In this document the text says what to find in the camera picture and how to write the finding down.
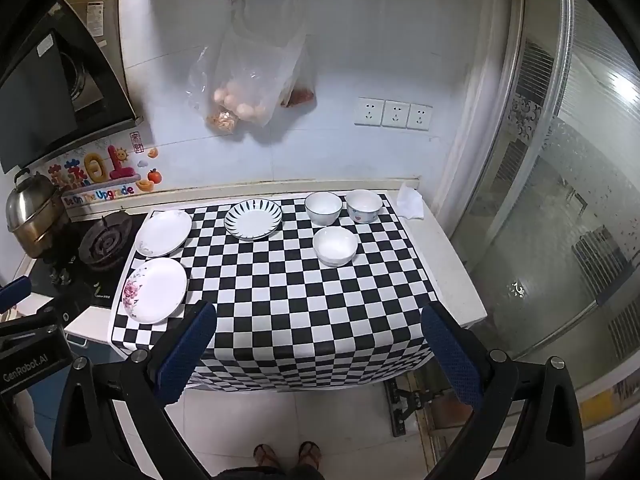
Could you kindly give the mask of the white plate pink flowers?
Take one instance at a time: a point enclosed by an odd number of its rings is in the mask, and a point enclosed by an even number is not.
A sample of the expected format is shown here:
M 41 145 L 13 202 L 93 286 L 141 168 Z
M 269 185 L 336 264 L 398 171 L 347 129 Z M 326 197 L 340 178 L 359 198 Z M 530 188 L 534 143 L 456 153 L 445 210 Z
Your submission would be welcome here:
M 186 294 L 186 270 L 171 258 L 155 258 L 126 279 L 120 303 L 140 324 L 156 324 L 178 309 Z

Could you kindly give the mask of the white plate with grey pattern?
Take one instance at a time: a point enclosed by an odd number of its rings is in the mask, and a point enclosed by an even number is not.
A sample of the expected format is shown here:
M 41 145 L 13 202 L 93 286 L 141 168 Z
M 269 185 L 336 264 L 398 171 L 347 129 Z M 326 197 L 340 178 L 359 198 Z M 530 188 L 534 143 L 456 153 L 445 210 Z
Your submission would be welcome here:
M 145 258 L 168 255 L 180 247 L 192 229 L 192 218 L 184 210 L 165 210 L 143 222 L 134 249 Z

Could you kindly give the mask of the white plate blue leaf rim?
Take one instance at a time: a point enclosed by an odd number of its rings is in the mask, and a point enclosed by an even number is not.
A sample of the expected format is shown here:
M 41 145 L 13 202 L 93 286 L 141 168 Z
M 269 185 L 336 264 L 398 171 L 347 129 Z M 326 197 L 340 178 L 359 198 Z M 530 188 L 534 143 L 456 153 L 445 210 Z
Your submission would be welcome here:
M 276 232 L 282 217 L 282 209 L 277 203 L 254 198 L 233 205 L 224 216 L 224 227 L 238 240 L 254 242 Z

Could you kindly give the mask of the white bowl red base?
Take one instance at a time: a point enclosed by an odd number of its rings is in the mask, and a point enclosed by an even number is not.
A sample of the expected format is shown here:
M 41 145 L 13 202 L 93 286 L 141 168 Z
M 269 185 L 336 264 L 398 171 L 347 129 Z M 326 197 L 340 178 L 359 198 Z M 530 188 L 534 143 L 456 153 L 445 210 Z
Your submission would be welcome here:
M 326 266 L 344 266 L 356 256 L 358 237 L 340 226 L 327 226 L 314 234 L 312 247 Z

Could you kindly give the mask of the white bowl dark rim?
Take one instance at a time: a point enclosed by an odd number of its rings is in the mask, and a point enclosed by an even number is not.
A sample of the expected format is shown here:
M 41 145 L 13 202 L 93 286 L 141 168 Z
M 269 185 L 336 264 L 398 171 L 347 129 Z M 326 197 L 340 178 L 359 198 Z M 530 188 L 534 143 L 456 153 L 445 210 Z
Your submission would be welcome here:
M 315 226 L 332 226 L 343 208 L 340 196 L 331 192 L 315 192 L 306 197 L 305 210 Z

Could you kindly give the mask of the white bowl flower pattern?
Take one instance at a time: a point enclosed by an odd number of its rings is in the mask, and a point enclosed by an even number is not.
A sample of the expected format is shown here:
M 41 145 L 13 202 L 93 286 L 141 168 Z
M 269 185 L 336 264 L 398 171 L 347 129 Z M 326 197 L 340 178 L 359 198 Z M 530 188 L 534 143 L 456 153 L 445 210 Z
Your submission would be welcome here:
M 383 207 L 381 196 L 369 190 L 353 190 L 345 195 L 349 218 L 356 223 L 372 223 Z

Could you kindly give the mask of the steel steamer pot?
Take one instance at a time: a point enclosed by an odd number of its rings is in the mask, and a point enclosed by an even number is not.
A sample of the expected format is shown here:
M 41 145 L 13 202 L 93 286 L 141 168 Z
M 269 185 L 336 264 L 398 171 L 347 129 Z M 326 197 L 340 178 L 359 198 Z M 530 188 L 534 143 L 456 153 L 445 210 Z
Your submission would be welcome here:
M 39 172 L 21 169 L 6 199 L 6 225 L 26 255 L 40 258 L 68 222 L 60 188 Z

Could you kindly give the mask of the black gas stove burner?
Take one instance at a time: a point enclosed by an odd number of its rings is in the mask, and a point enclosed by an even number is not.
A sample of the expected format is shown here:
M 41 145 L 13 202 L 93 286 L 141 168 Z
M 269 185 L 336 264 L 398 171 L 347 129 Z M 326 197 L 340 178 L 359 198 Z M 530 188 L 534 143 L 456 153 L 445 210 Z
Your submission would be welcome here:
M 126 212 L 113 212 L 98 220 L 82 238 L 79 259 L 96 272 L 113 269 L 124 258 L 134 220 Z

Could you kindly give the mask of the black white checkered mat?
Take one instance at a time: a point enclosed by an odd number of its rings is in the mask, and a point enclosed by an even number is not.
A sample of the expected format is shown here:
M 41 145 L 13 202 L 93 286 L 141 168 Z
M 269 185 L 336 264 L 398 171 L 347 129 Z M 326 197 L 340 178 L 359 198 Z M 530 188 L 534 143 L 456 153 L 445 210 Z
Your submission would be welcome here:
M 382 382 L 431 359 L 420 317 L 436 292 L 393 205 L 385 203 L 370 224 L 340 215 L 359 245 L 339 268 L 317 259 L 317 229 L 303 200 L 287 197 L 280 205 L 282 226 L 257 242 L 226 232 L 225 204 L 188 210 L 192 228 L 174 253 L 188 279 L 182 303 L 206 300 L 217 312 L 191 385 L 345 388 Z

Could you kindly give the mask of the person's left sandaled foot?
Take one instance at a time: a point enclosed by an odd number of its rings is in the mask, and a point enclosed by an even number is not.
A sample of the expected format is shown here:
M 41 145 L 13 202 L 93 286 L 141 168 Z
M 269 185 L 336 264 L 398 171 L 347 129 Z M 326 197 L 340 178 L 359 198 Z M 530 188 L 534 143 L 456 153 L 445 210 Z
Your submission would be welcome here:
M 268 444 L 258 444 L 254 448 L 253 456 L 258 467 L 280 468 L 278 458 Z

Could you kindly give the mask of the person's sandaled foot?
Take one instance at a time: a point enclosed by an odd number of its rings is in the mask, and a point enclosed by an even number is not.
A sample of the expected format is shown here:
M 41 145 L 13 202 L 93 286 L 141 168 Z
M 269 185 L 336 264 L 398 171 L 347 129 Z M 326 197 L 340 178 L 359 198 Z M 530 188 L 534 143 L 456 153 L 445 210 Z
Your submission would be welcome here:
M 309 466 L 315 470 L 319 470 L 321 460 L 321 450 L 314 442 L 305 441 L 300 445 L 298 450 L 298 466 Z
M 268 444 L 258 444 L 254 448 L 253 456 L 258 467 L 280 468 L 278 458 Z

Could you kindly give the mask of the person's right sandaled foot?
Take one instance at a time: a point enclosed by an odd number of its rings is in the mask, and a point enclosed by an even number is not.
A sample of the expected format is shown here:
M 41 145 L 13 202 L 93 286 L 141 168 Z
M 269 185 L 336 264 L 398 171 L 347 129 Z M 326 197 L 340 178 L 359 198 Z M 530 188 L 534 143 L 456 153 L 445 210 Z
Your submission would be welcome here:
M 300 445 L 298 450 L 298 466 L 309 466 L 315 470 L 319 470 L 321 460 L 321 450 L 314 442 L 305 441 Z

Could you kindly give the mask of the glass sliding door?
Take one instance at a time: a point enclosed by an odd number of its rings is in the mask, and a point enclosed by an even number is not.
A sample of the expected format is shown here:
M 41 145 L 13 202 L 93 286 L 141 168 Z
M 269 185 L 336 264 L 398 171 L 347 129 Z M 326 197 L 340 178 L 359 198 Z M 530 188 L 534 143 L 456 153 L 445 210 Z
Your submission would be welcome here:
M 588 0 L 525 0 L 511 78 L 452 241 L 484 344 L 585 387 L 639 348 L 639 70 Z

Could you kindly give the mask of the white folded cloth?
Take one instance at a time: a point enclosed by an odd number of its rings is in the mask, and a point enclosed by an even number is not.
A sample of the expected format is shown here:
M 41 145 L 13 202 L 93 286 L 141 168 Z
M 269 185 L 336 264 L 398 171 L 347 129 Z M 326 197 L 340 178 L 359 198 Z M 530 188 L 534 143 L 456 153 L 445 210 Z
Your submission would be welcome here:
M 424 219 L 424 203 L 421 194 L 403 183 L 398 191 L 396 198 L 397 213 L 407 220 L 423 220 Z

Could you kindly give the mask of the black range hood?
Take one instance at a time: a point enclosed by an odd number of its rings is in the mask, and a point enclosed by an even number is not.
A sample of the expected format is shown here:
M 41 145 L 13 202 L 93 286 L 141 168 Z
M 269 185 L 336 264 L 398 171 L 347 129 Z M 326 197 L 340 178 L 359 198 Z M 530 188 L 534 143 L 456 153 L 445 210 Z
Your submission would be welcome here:
M 1 85 L 1 169 L 129 129 L 119 0 L 58 0 Z

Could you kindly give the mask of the clear plastic bag with eggs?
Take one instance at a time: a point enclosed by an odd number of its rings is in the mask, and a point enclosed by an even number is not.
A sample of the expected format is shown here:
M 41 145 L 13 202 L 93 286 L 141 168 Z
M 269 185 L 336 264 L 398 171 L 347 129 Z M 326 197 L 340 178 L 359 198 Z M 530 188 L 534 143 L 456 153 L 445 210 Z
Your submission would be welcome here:
M 226 0 L 216 44 L 190 68 L 186 96 L 206 127 L 265 127 L 292 101 L 307 61 L 307 0 Z

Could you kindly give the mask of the plastic bag red contents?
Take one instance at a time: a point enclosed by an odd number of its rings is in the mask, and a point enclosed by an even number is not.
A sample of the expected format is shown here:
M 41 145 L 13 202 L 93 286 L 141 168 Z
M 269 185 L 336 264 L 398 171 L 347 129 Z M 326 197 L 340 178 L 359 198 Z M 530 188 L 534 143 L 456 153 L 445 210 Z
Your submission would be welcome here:
M 308 41 L 306 41 L 300 51 L 300 57 L 294 68 L 294 73 L 283 88 L 280 105 L 282 107 L 293 107 L 312 102 L 316 97 L 316 92 L 314 92 L 315 84 L 316 71 L 314 70 L 314 61 L 309 51 Z

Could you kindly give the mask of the colourful wall sticker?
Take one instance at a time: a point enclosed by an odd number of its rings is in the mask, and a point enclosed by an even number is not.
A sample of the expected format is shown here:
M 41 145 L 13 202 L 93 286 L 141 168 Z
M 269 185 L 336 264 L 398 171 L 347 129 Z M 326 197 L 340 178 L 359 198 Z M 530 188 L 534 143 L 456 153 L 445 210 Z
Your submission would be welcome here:
M 164 183 L 160 150 L 142 127 L 74 148 L 39 170 L 62 191 L 66 208 L 156 192 Z

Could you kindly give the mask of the white triple wall socket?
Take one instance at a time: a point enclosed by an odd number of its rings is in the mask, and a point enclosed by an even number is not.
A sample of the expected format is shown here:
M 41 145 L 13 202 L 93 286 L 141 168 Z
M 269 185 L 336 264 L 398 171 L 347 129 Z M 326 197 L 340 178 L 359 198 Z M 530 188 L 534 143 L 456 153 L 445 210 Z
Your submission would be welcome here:
M 428 131 L 432 115 L 433 107 L 425 104 L 359 98 L 355 108 L 354 124 Z

